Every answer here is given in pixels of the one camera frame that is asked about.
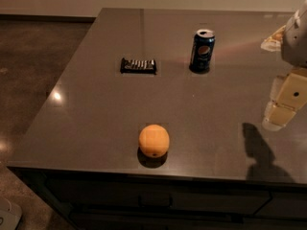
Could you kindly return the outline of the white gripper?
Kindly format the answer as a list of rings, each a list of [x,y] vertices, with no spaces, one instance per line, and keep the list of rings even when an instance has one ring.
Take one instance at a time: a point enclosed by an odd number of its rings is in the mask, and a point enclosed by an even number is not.
[[[307,66],[307,0],[288,20],[267,37],[260,47],[280,52],[282,59],[293,66]],[[277,76],[272,83],[263,128],[278,131],[285,127],[299,109],[307,104],[307,69],[293,68],[287,76]]]

